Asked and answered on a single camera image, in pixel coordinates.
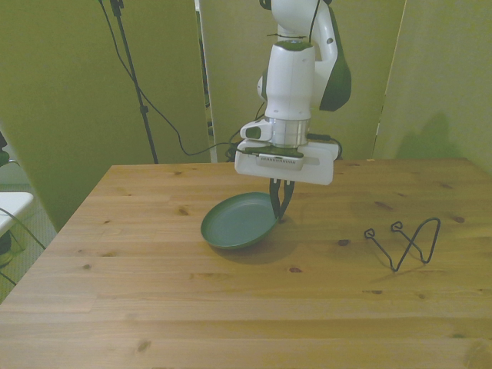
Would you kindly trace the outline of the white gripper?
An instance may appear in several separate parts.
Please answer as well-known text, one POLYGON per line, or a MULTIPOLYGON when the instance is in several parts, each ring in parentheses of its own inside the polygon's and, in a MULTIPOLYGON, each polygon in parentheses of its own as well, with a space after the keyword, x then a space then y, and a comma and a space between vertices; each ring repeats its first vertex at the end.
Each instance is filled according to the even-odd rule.
POLYGON ((336 144, 308 142, 297 147, 302 158, 287 154, 246 154, 247 148, 267 148, 267 142, 245 140, 239 144, 234 160, 237 173, 270 178, 269 195, 274 217, 281 220, 294 193, 294 181, 329 185, 333 180, 336 144), (280 181, 284 181, 284 199, 280 204, 280 181))

